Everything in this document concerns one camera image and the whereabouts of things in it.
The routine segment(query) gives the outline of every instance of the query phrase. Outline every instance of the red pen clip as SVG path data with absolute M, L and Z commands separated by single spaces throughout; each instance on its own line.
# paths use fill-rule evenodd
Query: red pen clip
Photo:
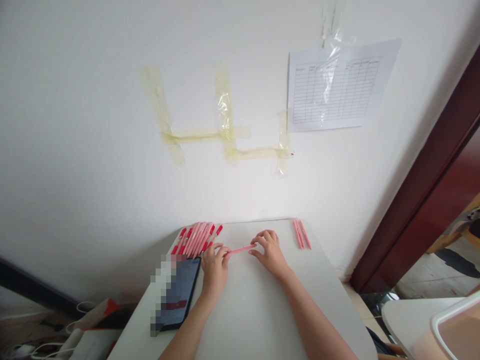
M 214 233 L 214 230 L 215 230 L 215 225 L 212 225 L 211 226 L 211 229 L 210 229 L 210 234 L 208 235 L 208 237 L 206 238 L 206 241 L 205 243 L 203 244 L 203 248 L 201 249 L 201 252 L 203 253 L 205 250 L 207 250 L 207 245 L 209 244 L 209 237 L 212 236 L 212 234 Z
M 223 228 L 224 228 L 223 225 L 220 225 L 220 226 L 218 227 L 218 230 L 216 231 L 215 236 L 213 237 L 213 239 L 210 241 L 210 243 L 209 243 L 208 246 L 206 247 L 207 249 L 213 245 L 215 238 L 220 234 L 220 232 L 222 231 Z
M 171 252 L 172 255 L 175 255 L 175 253 L 177 252 L 177 249 L 182 244 L 182 238 L 183 238 L 186 231 L 187 231 L 187 228 L 184 227 L 183 230 L 180 233 L 180 236 L 178 237 L 178 243 L 175 245 L 175 247 L 173 248 L 173 251 Z
M 190 235 L 192 235 L 192 230 L 193 230 L 193 227 L 190 228 L 190 230 L 188 230 L 188 234 L 186 235 L 186 239 L 185 241 L 183 242 L 184 244 L 187 243 L 187 240 L 190 239 Z M 183 245 L 180 249 L 180 255 L 183 255 L 184 253 L 184 250 L 185 250 L 185 245 Z

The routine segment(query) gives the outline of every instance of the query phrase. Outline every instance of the yellowed tape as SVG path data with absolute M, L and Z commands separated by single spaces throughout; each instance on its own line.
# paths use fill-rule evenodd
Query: yellowed tape
M 171 157 L 177 166 L 185 164 L 185 157 L 180 144 L 201 142 L 223 142 L 225 158 L 231 163 L 240 160 L 277 158 L 277 170 L 286 175 L 288 159 L 291 156 L 290 136 L 287 133 L 287 112 L 278 114 L 280 139 L 278 146 L 237 149 L 237 139 L 251 137 L 250 126 L 234 126 L 232 112 L 232 94 L 230 75 L 226 65 L 215 68 L 215 88 L 218 100 L 220 129 L 172 130 L 172 122 L 165 99 L 162 74 L 158 68 L 143 67 L 139 71 L 143 87 L 149 96 L 150 103 L 157 115 L 160 125 L 160 136 L 168 145 Z
M 162 134 L 172 135 L 172 122 L 170 121 L 169 108 L 167 100 L 165 99 L 164 81 L 162 73 L 159 69 L 153 67 L 143 67 L 138 74 L 142 81 L 143 87 L 148 94 L 153 109 L 155 110 L 158 123 Z M 172 141 L 168 150 L 171 158 L 176 166 L 183 166 L 185 164 L 185 156 L 178 141 Z
M 236 126 L 234 129 L 237 139 L 248 139 L 251 137 L 250 126 Z M 186 144 L 225 141 L 225 137 L 217 129 L 180 130 L 173 133 L 161 133 L 165 144 Z
M 165 98 L 164 82 L 160 69 L 145 66 L 139 71 L 143 87 L 157 115 L 160 124 L 160 136 L 168 145 L 171 157 L 177 166 L 185 164 L 185 156 L 180 144 L 203 142 L 233 142 L 235 139 L 247 139 L 251 136 L 250 126 L 237 126 L 221 129 L 172 130 L 172 121 Z
M 232 112 L 232 94 L 230 90 L 230 75 L 226 65 L 215 68 L 215 86 L 218 97 L 218 114 L 220 126 L 224 131 L 225 157 L 235 163 L 239 160 L 278 158 L 277 170 L 280 175 L 286 175 L 288 159 L 290 158 L 290 136 L 287 133 L 287 112 L 278 114 L 280 124 L 280 139 L 278 146 L 254 147 L 237 149 L 236 128 L 234 128 Z

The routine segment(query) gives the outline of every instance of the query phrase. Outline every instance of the pink pen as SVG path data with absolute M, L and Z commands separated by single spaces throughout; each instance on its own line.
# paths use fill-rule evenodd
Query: pink pen
M 202 233 L 205 230 L 205 227 L 207 226 L 206 222 L 202 222 L 198 230 L 196 231 L 195 237 L 191 241 L 191 246 L 190 250 L 188 251 L 188 257 L 191 258 L 194 255 L 194 250 L 199 242 L 200 236 L 202 236 Z
M 302 222 L 301 219 L 299 220 L 299 222 L 300 222 L 301 230 L 303 231 L 303 234 L 305 235 L 306 244 L 308 245 L 308 248 L 310 250 L 312 250 L 312 245 L 310 244 L 309 236 L 307 235 L 307 232 L 305 231 L 304 223 Z
M 210 236 L 210 230 L 212 229 L 213 222 L 209 222 L 208 225 L 205 227 L 205 231 L 203 232 L 203 236 L 200 239 L 200 243 L 198 243 L 198 246 L 196 248 L 196 254 L 197 256 L 200 256 L 202 254 L 202 249 L 204 247 L 205 241 L 208 240 Z
M 207 245 L 209 244 L 209 237 L 212 236 L 212 234 L 214 233 L 214 230 L 215 230 L 215 224 L 211 226 L 210 234 L 208 234 L 208 237 L 205 239 L 205 243 L 203 244 L 203 249 L 201 250 L 202 253 L 207 249 Z
M 192 235 L 192 230 L 193 230 L 193 226 L 190 228 L 190 230 L 188 230 L 188 234 L 186 235 L 185 237 L 185 241 L 183 242 L 182 246 L 180 247 L 180 252 L 179 252 L 179 255 L 183 255 L 184 253 L 184 250 L 185 250 L 185 245 L 187 244 L 187 242 L 189 241 L 190 239 L 190 235 Z
M 218 230 L 216 231 L 215 236 L 213 237 L 213 239 L 210 241 L 210 243 L 209 243 L 208 246 L 206 247 L 207 249 L 212 246 L 212 244 L 213 244 L 214 241 L 215 241 L 215 238 L 220 234 L 220 232 L 222 231 L 223 228 L 224 228 L 223 225 L 220 225 L 220 226 L 218 227 Z
M 195 259 L 199 254 L 200 254 L 200 251 L 202 250 L 202 244 L 204 243 L 205 241 L 205 237 L 208 235 L 209 233 L 209 229 L 210 229 L 210 225 L 212 223 L 211 222 L 208 222 L 206 225 L 205 225 L 205 228 L 203 229 L 203 232 L 201 233 L 201 235 L 198 237 L 198 241 L 195 245 L 195 248 L 194 248 L 194 252 L 193 252 L 193 258 Z
M 298 241 L 298 246 L 300 249 L 303 249 L 302 240 L 300 239 L 299 227 L 297 225 L 297 219 L 293 219 L 293 228 L 295 229 L 296 240 Z
M 295 219 L 295 222 L 296 222 L 296 229 L 298 230 L 298 236 L 300 236 L 301 248 L 305 249 L 305 241 L 304 241 L 304 237 L 302 236 L 302 230 L 300 230 L 299 220 Z
M 248 245 L 248 246 L 244 246 L 244 247 L 241 247 L 237 250 L 232 250 L 232 251 L 229 251 L 229 252 L 226 252 L 223 254 L 223 258 L 226 257 L 228 254 L 236 254 L 236 253 L 240 253 L 242 251 L 245 251 L 245 250 L 248 250 L 248 249 L 252 249 L 252 248 L 256 248 L 257 247 L 257 244 L 252 244 L 252 245 Z
M 175 255 L 175 253 L 177 252 L 177 249 L 180 247 L 180 245 L 182 244 L 182 240 L 183 240 L 183 237 L 184 237 L 184 234 L 185 232 L 187 231 L 187 228 L 184 227 L 183 230 L 181 231 L 180 233 L 180 236 L 178 237 L 178 243 L 177 245 L 175 245 L 175 247 L 173 248 L 173 251 L 171 252 L 172 255 Z
M 184 254 L 188 257 L 189 256 L 189 251 L 190 251 L 190 247 L 192 246 L 192 242 L 194 240 L 194 237 L 195 237 L 195 234 L 197 233 L 197 230 L 198 228 L 200 227 L 200 222 L 197 222 L 194 226 L 193 226 L 193 230 L 191 232 L 191 236 L 190 238 L 188 239 L 188 242 L 186 243 L 185 245 L 185 252 Z

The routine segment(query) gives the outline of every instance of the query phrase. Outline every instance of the hand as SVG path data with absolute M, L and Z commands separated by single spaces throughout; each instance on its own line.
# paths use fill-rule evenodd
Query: hand
M 255 256 L 260 263 L 273 276 L 281 279 L 285 277 L 290 271 L 290 267 L 280 250 L 279 237 L 273 230 L 260 231 L 255 238 L 250 241 L 250 244 L 259 243 L 264 248 L 264 253 L 257 250 L 250 250 L 248 253 Z
M 203 253 L 201 258 L 204 276 L 200 296 L 211 305 L 215 305 L 222 294 L 229 272 L 229 259 L 232 257 L 232 254 L 227 254 L 222 258 L 225 253 L 231 251 L 229 247 L 222 245 L 222 243 L 214 243 Z

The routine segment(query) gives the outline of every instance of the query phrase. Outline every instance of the wrist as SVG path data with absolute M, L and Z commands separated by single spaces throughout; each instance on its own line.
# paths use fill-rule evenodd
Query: wrist
M 296 275 L 294 273 L 294 271 L 289 267 L 287 266 L 286 269 L 284 271 L 282 271 L 281 273 L 279 273 L 276 278 L 283 284 L 286 284 L 288 283 L 292 278 L 294 278 Z
M 204 308 L 205 310 L 212 311 L 217 304 L 217 301 L 218 299 L 216 299 L 214 296 L 206 294 L 202 291 L 196 302 L 200 307 Z

